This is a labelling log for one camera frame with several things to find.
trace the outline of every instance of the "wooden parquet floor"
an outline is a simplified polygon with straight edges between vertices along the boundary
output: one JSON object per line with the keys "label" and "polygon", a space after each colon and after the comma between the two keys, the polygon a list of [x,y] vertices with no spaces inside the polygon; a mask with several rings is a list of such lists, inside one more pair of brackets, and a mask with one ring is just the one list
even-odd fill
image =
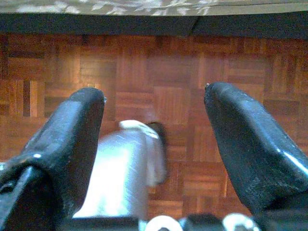
{"label": "wooden parquet floor", "polygon": [[166,125],[170,177],[149,189],[149,217],[249,214],[221,162],[204,86],[248,92],[307,153],[307,61],[301,40],[0,35],[0,161],[19,154],[71,93],[95,87],[107,97],[102,136],[124,119]]}

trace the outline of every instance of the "parquet tile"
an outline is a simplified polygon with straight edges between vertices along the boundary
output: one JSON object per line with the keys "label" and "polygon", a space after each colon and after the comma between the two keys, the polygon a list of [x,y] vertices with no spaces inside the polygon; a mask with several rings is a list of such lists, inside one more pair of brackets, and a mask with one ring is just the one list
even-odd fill
{"label": "parquet tile", "polygon": [[103,90],[101,137],[123,119],[167,129],[169,178],[148,216],[249,211],[219,156],[203,96],[225,81],[259,100],[308,153],[308,43],[215,36],[0,35],[0,161],[82,87]]}

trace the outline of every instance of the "floral bedspread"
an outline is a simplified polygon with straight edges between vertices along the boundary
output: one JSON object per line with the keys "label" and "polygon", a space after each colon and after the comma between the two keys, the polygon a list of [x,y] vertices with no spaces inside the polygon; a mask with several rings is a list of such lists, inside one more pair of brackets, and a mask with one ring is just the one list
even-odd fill
{"label": "floral bedspread", "polygon": [[1,0],[0,13],[227,15],[308,11],[308,0]]}

